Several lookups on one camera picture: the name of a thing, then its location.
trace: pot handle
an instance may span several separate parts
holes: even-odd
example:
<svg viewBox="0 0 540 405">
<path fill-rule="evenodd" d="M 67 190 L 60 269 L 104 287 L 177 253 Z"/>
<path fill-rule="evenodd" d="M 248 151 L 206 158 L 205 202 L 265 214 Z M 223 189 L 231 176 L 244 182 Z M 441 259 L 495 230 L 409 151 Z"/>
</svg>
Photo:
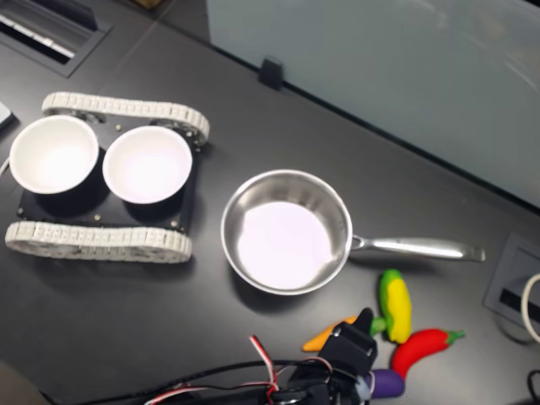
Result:
<svg viewBox="0 0 540 405">
<path fill-rule="evenodd" d="M 430 238 L 367 239 L 353 235 L 351 251 L 359 250 L 391 251 L 437 259 L 471 262 L 483 262 L 486 259 L 482 248 L 452 240 Z"/>
</svg>

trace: purple eggplant toy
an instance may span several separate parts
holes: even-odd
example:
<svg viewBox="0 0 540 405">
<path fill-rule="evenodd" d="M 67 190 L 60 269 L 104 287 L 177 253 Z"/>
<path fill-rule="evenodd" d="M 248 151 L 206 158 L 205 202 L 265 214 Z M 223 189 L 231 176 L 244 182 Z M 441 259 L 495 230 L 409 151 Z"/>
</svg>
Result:
<svg viewBox="0 0 540 405">
<path fill-rule="evenodd" d="M 375 376 L 375 387 L 372 399 L 400 397 L 405 392 L 403 378 L 394 370 L 372 370 Z M 371 386 L 371 374 L 365 377 L 365 382 Z"/>
</svg>

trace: frosted glass panel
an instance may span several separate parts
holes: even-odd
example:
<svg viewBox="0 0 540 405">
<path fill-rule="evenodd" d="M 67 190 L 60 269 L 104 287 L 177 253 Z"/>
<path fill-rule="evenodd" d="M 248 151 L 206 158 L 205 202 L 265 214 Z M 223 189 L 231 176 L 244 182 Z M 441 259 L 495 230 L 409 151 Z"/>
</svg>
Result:
<svg viewBox="0 0 540 405">
<path fill-rule="evenodd" d="M 208 0 L 214 45 L 540 207 L 540 8 Z"/>
</svg>

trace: plastic vegetable toy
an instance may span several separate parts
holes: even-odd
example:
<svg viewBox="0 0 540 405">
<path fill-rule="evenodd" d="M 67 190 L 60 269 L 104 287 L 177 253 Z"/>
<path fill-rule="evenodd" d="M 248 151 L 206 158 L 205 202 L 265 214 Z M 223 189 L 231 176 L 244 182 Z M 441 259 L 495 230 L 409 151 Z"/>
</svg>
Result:
<svg viewBox="0 0 540 405">
<path fill-rule="evenodd" d="M 407 286 L 396 269 L 388 269 L 382 274 L 379 301 L 383 317 L 377 319 L 386 322 L 388 338 L 392 342 L 405 343 L 411 336 L 413 310 Z"/>
<path fill-rule="evenodd" d="M 407 286 L 402 275 L 395 269 L 386 270 L 381 277 L 379 301 L 383 316 L 377 317 L 371 324 L 371 336 L 387 331 L 392 342 L 404 343 L 411 334 L 412 306 Z M 356 316 L 350 316 L 342 321 L 353 323 Z M 318 352 L 330 336 L 332 325 L 304 344 L 305 352 Z"/>
<path fill-rule="evenodd" d="M 426 329 L 413 333 L 396 349 L 391 360 L 391 369 L 405 380 L 409 369 L 417 361 L 449 348 L 457 339 L 464 336 L 463 331 L 447 332 L 440 329 Z"/>
<path fill-rule="evenodd" d="M 405 392 L 405 381 L 394 370 L 372 370 L 375 385 L 371 399 L 396 398 Z M 365 382 L 371 385 L 371 374 L 365 377 Z"/>
</svg>

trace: white bowl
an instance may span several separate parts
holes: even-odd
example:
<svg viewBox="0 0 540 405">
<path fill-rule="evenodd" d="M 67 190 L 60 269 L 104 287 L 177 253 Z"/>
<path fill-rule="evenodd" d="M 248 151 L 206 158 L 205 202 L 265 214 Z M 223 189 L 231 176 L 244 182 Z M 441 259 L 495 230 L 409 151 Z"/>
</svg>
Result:
<svg viewBox="0 0 540 405">
<path fill-rule="evenodd" d="M 41 118 L 21 131 L 9 152 L 15 180 L 39 194 L 65 192 L 92 171 L 100 146 L 92 128 L 72 116 Z"/>
<path fill-rule="evenodd" d="M 103 161 L 105 183 L 129 203 L 150 204 L 184 186 L 193 157 L 186 140 L 163 127 L 138 127 L 120 136 Z"/>
</svg>

